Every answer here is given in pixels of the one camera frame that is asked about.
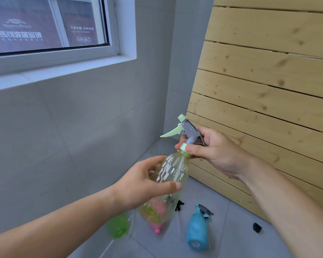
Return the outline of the person's left forearm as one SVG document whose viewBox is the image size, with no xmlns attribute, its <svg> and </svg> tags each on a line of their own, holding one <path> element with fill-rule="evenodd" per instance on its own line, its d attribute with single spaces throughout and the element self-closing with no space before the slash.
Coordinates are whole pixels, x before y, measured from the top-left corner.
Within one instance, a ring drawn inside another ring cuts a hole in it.
<svg viewBox="0 0 323 258">
<path fill-rule="evenodd" d="M 67 258 L 125 210 L 122 192 L 111 186 L 0 233 L 0 258 Z"/>
</svg>

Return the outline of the person's left hand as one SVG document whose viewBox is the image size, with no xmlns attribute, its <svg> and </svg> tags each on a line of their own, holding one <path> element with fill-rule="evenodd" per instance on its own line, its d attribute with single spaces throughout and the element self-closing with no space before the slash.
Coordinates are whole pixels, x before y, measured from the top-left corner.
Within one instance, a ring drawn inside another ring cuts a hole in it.
<svg viewBox="0 0 323 258">
<path fill-rule="evenodd" d="M 146 194 L 145 186 L 154 171 L 166 156 L 154 156 L 134 164 L 127 173 L 114 184 L 115 203 L 123 212 L 139 207 L 150 199 L 167 194 Z"/>
</svg>

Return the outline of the white framed window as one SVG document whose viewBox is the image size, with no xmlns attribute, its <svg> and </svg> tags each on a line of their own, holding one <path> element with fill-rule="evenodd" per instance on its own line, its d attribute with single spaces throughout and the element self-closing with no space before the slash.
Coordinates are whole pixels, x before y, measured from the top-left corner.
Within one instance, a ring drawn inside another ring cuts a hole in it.
<svg viewBox="0 0 323 258">
<path fill-rule="evenodd" d="M 0 0 L 0 91 L 136 58 L 135 0 Z"/>
</svg>

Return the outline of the blue spray bottle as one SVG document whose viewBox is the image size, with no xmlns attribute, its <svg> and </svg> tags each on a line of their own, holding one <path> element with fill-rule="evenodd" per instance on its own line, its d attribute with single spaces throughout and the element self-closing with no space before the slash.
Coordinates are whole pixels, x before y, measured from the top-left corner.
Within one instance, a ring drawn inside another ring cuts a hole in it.
<svg viewBox="0 0 323 258">
<path fill-rule="evenodd" d="M 193 250 L 205 251 L 210 248 L 208 224 L 214 213 L 201 204 L 195 206 L 187 228 L 187 243 Z"/>
</svg>

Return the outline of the person's right hand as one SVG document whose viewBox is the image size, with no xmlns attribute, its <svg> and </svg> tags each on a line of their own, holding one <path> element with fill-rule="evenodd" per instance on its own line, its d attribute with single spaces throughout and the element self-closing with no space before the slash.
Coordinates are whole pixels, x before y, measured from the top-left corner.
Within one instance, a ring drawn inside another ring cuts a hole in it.
<svg viewBox="0 0 323 258">
<path fill-rule="evenodd" d="M 219 131 L 204 126 L 198 130 L 207 146 L 216 146 L 218 149 L 219 156 L 216 159 L 204 160 L 230 178 L 247 182 L 254 177 L 256 159 L 251 153 Z"/>
</svg>

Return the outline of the pink plastic bottle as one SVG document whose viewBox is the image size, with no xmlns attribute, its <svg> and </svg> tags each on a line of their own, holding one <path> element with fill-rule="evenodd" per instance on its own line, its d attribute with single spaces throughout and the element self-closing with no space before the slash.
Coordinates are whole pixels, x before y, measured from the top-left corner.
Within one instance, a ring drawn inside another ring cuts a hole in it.
<svg viewBox="0 0 323 258">
<path fill-rule="evenodd" d="M 154 197 L 149 202 L 148 213 L 150 218 L 148 219 L 148 222 L 155 234 L 159 234 L 162 229 L 162 219 L 166 212 L 166 208 L 167 206 L 162 196 Z"/>
</svg>

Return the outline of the grey and green spray head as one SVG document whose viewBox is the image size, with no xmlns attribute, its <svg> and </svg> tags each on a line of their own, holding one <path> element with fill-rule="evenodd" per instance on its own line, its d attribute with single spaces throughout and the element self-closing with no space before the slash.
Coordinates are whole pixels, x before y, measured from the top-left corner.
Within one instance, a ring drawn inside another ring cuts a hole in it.
<svg viewBox="0 0 323 258">
<path fill-rule="evenodd" d="M 198 131 L 198 129 L 184 116 L 181 114 L 178 117 L 179 123 L 176 128 L 169 131 L 166 134 L 161 135 L 161 138 L 172 137 L 174 135 L 180 134 L 187 137 L 187 140 L 181 145 L 180 152 L 187 158 L 190 158 L 191 154 L 186 151 L 186 145 L 194 144 L 201 145 L 207 147 L 205 144 L 202 135 Z"/>
</svg>

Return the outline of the wooden slatted panel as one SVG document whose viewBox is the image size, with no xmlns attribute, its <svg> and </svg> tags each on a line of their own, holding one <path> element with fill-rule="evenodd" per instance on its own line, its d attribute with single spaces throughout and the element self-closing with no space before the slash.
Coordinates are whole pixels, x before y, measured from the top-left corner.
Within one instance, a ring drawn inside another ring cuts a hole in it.
<svg viewBox="0 0 323 258">
<path fill-rule="evenodd" d="M 323 207 L 323 0 L 214 0 L 186 116 Z"/>
</svg>

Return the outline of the clear yellowish plastic spray bottle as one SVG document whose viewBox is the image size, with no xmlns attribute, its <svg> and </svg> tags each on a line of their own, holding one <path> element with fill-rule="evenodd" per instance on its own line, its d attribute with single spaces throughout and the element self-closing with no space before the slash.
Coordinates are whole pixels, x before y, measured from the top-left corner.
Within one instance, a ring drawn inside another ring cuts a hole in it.
<svg viewBox="0 0 323 258">
<path fill-rule="evenodd" d="M 176 152 L 169 155 L 162 164 L 152 173 L 150 180 L 154 182 L 180 182 L 182 186 L 185 185 L 188 178 L 188 169 L 190 167 L 190 158 L 187 158 L 181 152 Z M 164 224 L 170 220 L 175 212 L 177 201 L 179 200 L 181 192 L 174 194 L 161 195 L 166 203 L 166 212 L 162 219 Z M 150 218 L 148 207 L 149 201 L 137 208 L 137 211 L 142 218 L 148 222 Z"/>
</svg>

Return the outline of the person's right forearm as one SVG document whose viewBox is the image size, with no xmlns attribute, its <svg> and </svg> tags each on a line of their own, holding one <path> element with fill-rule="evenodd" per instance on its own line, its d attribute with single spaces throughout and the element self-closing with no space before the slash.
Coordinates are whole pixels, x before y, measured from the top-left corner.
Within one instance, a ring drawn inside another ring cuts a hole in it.
<svg viewBox="0 0 323 258">
<path fill-rule="evenodd" d="M 323 258 L 323 207 L 265 161 L 239 175 L 294 258 Z"/>
</svg>

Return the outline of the green plastic bottle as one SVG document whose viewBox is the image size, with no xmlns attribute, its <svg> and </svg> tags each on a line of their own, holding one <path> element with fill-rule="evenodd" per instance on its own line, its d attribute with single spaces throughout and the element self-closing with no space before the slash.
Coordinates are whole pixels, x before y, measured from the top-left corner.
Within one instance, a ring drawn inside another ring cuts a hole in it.
<svg viewBox="0 0 323 258">
<path fill-rule="evenodd" d="M 130 217 L 124 212 L 106 222 L 105 227 L 109 236 L 116 240 L 126 235 L 131 227 Z"/>
</svg>

